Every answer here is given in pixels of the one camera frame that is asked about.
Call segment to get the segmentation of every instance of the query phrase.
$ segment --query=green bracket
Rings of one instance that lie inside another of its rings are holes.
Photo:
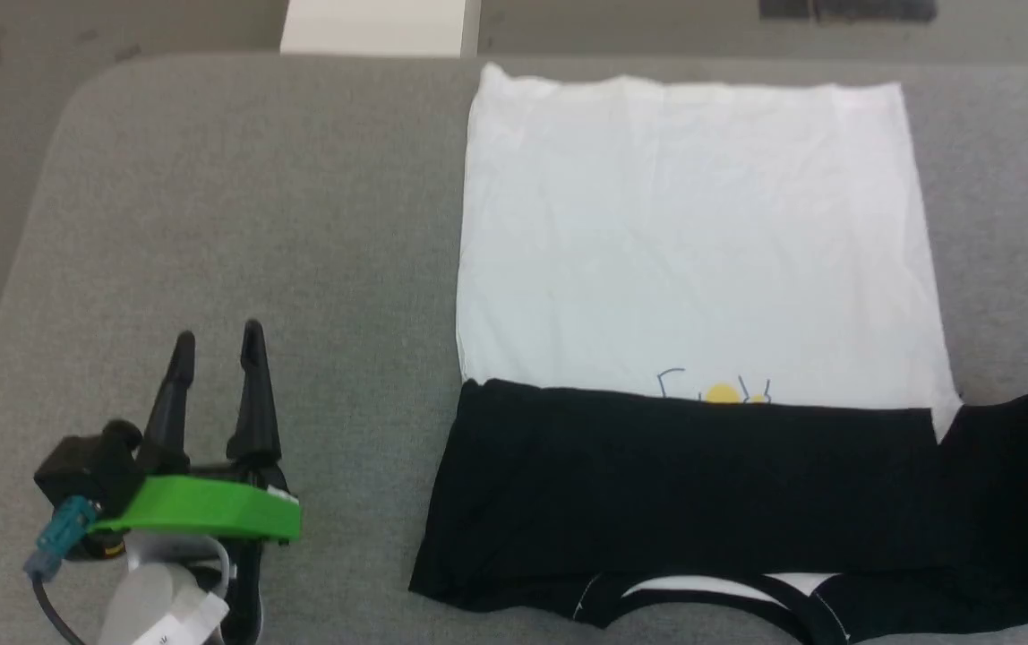
[[[184,475],[150,476],[124,514],[93,524],[90,531],[160,531],[213,538],[294,540],[302,510],[292,499],[244,482]]]

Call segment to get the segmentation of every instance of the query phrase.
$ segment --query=yellow dot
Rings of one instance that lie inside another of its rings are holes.
[[[740,403],[740,395],[732,385],[717,384],[705,393],[705,400],[709,403]]]

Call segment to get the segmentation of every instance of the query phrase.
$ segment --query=seam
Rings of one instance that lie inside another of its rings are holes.
[[[829,613],[830,614],[833,614],[833,620],[836,620],[837,621],[837,626],[841,628],[841,634],[844,635],[844,641],[845,642],[849,642],[850,641],[849,632],[847,632],[847,630],[844,629],[844,623],[842,623],[841,617],[837,616],[837,612],[833,611],[833,607],[830,606],[829,603],[825,603],[824,599],[820,597],[820,593],[813,592],[812,595],[813,595],[814,598],[816,598],[816,600],[820,601],[821,605],[824,605],[825,609],[829,609]]]
[[[585,587],[585,590],[582,592],[582,597],[579,598],[579,604],[577,604],[574,608],[574,614],[571,615],[571,620],[577,620],[577,617],[579,617],[579,612],[582,611],[583,608],[582,601],[585,600],[585,597],[587,597],[589,587],[593,586],[593,580],[596,580],[599,576],[600,574],[595,574],[591,579],[589,579],[589,582],[587,582],[587,587]]]

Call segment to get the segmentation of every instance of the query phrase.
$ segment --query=teal connector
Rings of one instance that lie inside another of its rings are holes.
[[[66,499],[36,538],[36,550],[25,561],[28,577],[51,582],[60,571],[61,561],[87,534],[96,517],[96,507],[87,499],[80,496]]]

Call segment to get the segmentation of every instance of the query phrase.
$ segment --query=gray fabric tabletop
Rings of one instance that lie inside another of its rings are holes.
[[[1028,69],[751,61],[505,61],[596,79],[905,82],[956,384],[1028,392]],[[243,323],[267,328],[304,538],[264,564],[268,644],[790,642],[731,609],[666,605],[608,632],[406,590],[460,385],[454,279],[481,61],[203,57],[120,66],[65,110],[0,312],[0,642],[52,645],[23,561],[31,481],[65,433],[142,424],[171,344],[198,339],[188,453],[222,458]],[[50,596],[89,642],[121,564]],[[1028,628],[884,642],[1023,644]]]

